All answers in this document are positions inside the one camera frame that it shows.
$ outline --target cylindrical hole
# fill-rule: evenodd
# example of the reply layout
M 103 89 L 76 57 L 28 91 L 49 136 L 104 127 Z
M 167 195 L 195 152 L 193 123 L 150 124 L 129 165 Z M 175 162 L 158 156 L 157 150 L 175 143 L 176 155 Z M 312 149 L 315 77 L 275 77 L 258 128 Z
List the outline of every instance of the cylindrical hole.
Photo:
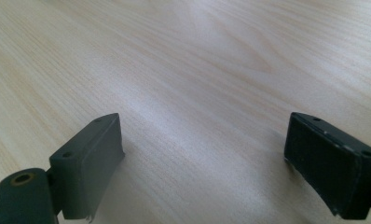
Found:
M 13 186 L 20 186 L 28 183 L 34 178 L 34 174 L 32 173 L 24 173 L 21 175 L 17 175 L 11 180 L 11 185 Z
M 363 153 L 363 155 L 365 155 L 367 157 L 371 157 L 371 152 L 369 152 L 369 151 L 362 151 L 361 153 Z
M 65 152 L 65 153 L 63 153 L 63 157 L 65 157 L 65 158 L 68 158 L 68 157 L 71 157 L 73 154 L 72 154 L 72 152 Z

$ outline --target wood grain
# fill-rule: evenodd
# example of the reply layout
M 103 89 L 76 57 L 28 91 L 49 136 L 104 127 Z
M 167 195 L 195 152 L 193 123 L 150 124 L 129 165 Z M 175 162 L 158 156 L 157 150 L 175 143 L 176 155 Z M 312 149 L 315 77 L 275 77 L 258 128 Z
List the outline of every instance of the wood grain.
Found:
M 0 180 L 118 112 L 95 223 L 371 223 L 285 164 L 292 111 L 371 146 L 371 1 L 0 1 Z

